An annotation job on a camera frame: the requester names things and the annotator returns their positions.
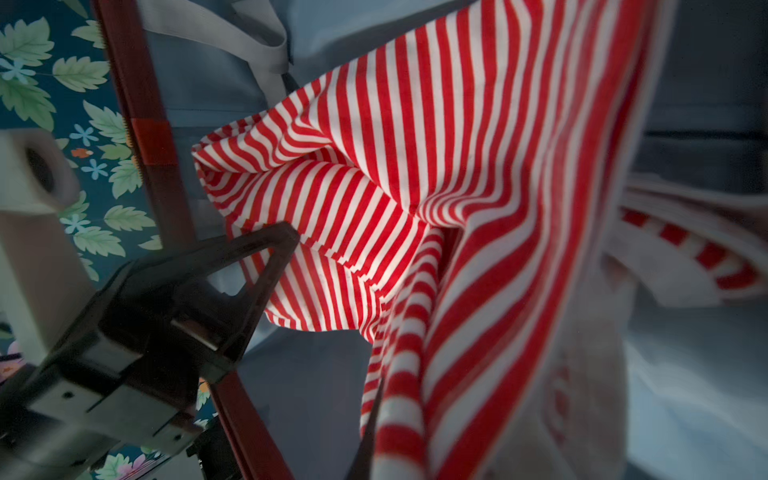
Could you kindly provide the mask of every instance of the open suitcase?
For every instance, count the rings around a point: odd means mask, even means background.
[[[227,0],[196,3],[236,25],[242,21]],[[303,86],[469,4],[273,0],[291,62],[285,85],[288,91]],[[219,48],[144,32],[134,2],[95,0],[94,6],[164,242],[183,244],[222,234],[223,219],[200,186],[190,150],[221,125],[267,109],[260,83],[245,61]],[[766,204],[759,194],[765,185],[760,158],[768,7],[758,0],[683,0],[672,32],[634,171],[696,192],[749,195]],[[278,35],[272,45],[283,40]],[[649,178],[635,177],[633,185],[664,193],[667,184]],[[223,271],[215,280],[222,290],[236,290],[244,281],[238,269]],[[671,288],[658,283],[655,288],[664,287]],[[631,319],[628,325],[615,325],[627,346],[628,393],[625,397],[620,337],[609,335],[600,347],[606,349],[602,360],[615,363],[598,369],[616,383],[605,390],[610,398],[591,406],[610,407],[602,413],[613,425],[603,426],[615,452],[604,458],[596,454],[596,463],[604,462],[597,470],[591,469],[594,465],[559,465],[535,477],[618,475],[626,403],[628,459],[655,478],[760,478],[768,471],[768,379],[761,367],[767,360],[762,344],[768,338],[768,303],[664,308],[645,288],[637,302],[634,288],[630,291],[617,308]],[[301,333],[262,321],[250,348],[240,381],[293,477],[343,478],[358,449],[359,394],[366,384],[370,345],[355,332]],[[557,376],[557,366],[549,368]],[[560,385],[553,384],[555,389]],[[237,389],[219,392],[221,415],[238,415],[227,407],[228,402],[243,405],[242,397],[233,400],[236,394]],[[247,418],[230,420],[233,444],[247,438],[237,432],[248,428],[243,424]],[[536,425],[518,428],[523,438],[541,434]],[[526,428],[531,431],[519,433]],[[548,431],[556,438],[556,430]],[[527,441],[518,441],[508,450],[524,451]],[[249,463],[249,445],[233,446],[241,450],[244,471],[266,473],[259,468],[268,466]],[[517,476],[522,454],[505,458],[504,451],[487,478]],[[524,478],[553,462],[546,455],[528,454],[533,458],[518,470]],[[631,468],[630,475],[640,472]]]

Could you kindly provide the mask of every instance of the orange flower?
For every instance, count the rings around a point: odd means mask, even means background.
[[[93,154],[94,153],[92,151],[85,150],[84,148],[75,148],[72,151],[72,157],[77,157],[77,158],[88,158]]]

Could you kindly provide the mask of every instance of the blurry striped fabric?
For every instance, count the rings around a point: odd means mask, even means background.
[[[656,7],[481,0],[194,147],[230,234],[301,234],[270,321],[373,344],[373,478],[481,475],[540,379],[615,212]]]

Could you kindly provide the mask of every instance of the gray strap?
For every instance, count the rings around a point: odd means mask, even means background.
[[[248,62],[270,107],[288,94],[286,31],[269,0],[239,0],[232,6],[240,28],[190,0],[137,0],[144,30],[198,41]]]

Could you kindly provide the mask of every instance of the floral patterned fabric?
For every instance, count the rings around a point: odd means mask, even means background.
[[[50,131],[76,170],[79,200],[59,217],[97,287],[126,261],[161,248],[113,88],[99,26],[85,0],[12,2],[0,10],[0,128]],[[18,343],[0,330],[0,355],[14,353]],[[0,362],[0,382],[23,363]],[[202,382],[202,426],[215,415],[209,398]],[[125,447],[82,478],[134,477],[161,458],[139,445]]]

